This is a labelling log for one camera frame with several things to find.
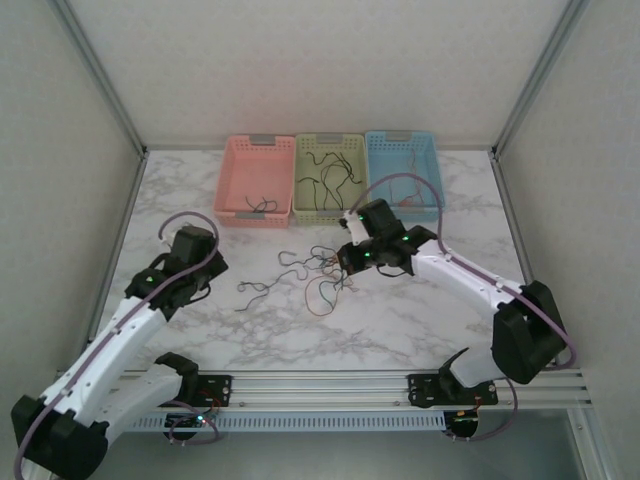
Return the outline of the green plastic basket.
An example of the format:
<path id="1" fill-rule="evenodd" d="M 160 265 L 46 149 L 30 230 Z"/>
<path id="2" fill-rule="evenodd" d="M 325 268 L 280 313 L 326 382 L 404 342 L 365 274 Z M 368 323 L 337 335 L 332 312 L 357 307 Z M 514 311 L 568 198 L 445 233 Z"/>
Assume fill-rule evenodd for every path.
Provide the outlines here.
<path id="1" fill-rule="evenodd" d="M 332 225 L 369 186 L 361 134 L 295 137 L 292 211 L 301 226 Z"/>

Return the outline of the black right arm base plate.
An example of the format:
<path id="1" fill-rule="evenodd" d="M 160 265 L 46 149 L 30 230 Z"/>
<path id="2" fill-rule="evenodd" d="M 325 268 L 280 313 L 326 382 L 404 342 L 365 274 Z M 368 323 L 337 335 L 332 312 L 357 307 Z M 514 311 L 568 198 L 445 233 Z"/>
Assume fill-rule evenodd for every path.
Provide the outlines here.
<path id="1" fill-rule="evenodd" d="M 452 375 L 441 373 L 410 374 L 408 400 L 412 406 L 496 405 L 498 395 L 493 382 L 483 382 L 475 387 L 464 387 Z"/>

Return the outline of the wide aluminium extrusion rail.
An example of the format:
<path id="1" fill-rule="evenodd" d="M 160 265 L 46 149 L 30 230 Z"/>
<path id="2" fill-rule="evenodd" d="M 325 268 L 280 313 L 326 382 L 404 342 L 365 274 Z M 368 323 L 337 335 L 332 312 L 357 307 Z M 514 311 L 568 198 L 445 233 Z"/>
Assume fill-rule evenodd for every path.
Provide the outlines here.
<path id="1" fill-rule="evenodd" d="M 410 407 L 405 370 L 239 370 L 232 377 L 229 408 L 238 410 L 373 410 Z M 514 399 L 524 409 L 590 407 L 591 396 L 578 370 L 544 372 L 512 394 L 504 380 L 495 382 L 498 403 Z"/>

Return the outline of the pink plastic basket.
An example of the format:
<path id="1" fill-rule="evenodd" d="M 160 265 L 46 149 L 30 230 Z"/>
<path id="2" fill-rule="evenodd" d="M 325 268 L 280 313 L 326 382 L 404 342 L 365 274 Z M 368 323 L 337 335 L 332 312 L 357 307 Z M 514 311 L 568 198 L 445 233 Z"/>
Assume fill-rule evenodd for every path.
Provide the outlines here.
<path id="1" fill-rule="evenodd" d="M 227 139 L 213 204 L 220 224 L 234 228 L 289 226 L 295 138 L 233 135 Z"/>

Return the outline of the aluminium frame post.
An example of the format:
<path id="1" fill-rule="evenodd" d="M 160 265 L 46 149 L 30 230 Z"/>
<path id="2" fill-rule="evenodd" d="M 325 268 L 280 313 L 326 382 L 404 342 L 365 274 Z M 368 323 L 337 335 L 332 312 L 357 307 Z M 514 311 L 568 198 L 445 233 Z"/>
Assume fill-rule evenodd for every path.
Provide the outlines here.
<path id="1" fill-rule="evenodd" d="M 58 18 L 72 46 L 78 52 L 89 76 L 107 107 L 112 112 L 119 128 L 124 133 L 137 156 L 145 159 L 147 147 L 144 145 L 102 62 L 92 47 L 70 0 L 46 0 L 46 3 Z"/>
<path id="2" fill-rule="evenodd" d="M 496 141 L 491 147 L 493 158 L 498 161 L 514 140 L 555 63 L 577 27 L 591 0 L 567 0 L 559 19 L 553 27 L 541 53 L 528 75 Z"/>

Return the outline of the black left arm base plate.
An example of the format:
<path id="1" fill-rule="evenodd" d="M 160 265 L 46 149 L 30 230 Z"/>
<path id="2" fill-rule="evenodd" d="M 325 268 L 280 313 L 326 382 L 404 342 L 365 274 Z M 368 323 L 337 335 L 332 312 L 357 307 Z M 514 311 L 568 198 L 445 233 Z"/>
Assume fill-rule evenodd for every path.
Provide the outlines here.
<path id="1" fill-rule="evenodd" d="M 176 400 L 196 408 L 227 407 L 232 393 L 231 375 L 199 374 L 182 381 Z"/>

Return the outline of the thin aluminium table edge rail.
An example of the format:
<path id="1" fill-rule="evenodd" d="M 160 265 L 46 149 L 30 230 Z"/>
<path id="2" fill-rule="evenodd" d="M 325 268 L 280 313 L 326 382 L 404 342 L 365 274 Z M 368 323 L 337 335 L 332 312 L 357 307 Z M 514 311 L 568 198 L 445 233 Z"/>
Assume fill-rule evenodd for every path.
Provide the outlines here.
<path id="1" fill-rule="evenodd" d="M 519 266 L 522 271 L 524 280 L 529 282 L 534 279 L 533 270 L 528 253 L 526 251 L 524 239 L 516 216 L 516 211 L 514 209 L 509 188 L 506 182 L 506 177 L 503 172 L 499 157 L 493 150 L 489 151 L 489 159 L 500 199 L 505 211 L 511 237 L 514 242 L 514 248 L 516 251 Z"/>
<path id="2" fill-rule="evenodd" d="M 126 202 L 124 204 L 124 210 L 116 224 L 115 239 L 112 244 L 112 248 L 107 257 L 107 263 L 104 274 L 99 283 L 99 289 L 96 297 L 92 303 L 90 311 L 89 323 L 85 333 L 84 344 L 90 344 L 100 326 L 104 308 L 107 302 L 108 294 L 113 282 L 116 267 L 120 257 L 120 253 L 126 237 L 127 228 L 133 214 L 136 199 L 139 194 L 140 186 L 143 180 L 143 176 L 148 163 L 149 151 L 143 150 L 141 157 L 139 158 L 136 166 L 135 175 L 133 177 L 130 189 L 126 196 Z"/>

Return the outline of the blue plastic basket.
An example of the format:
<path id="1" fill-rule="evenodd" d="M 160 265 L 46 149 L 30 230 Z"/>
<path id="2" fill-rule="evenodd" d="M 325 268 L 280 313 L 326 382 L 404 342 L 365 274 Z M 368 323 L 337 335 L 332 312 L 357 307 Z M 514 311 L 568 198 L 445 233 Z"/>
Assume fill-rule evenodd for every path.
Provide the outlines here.
<path id="1" fill-rule="evenodd" d="M 445 195 L 434 136 L 425 131 L 368 131 L 365 134 L 369 184 L 397 173 L 411 173 L 429 182 L 445 207 Z M 434 223 L 438 207 L 431 190 L 412 178 L 394 178 L 371 191 L 384 199 L 402 221 Z"/>

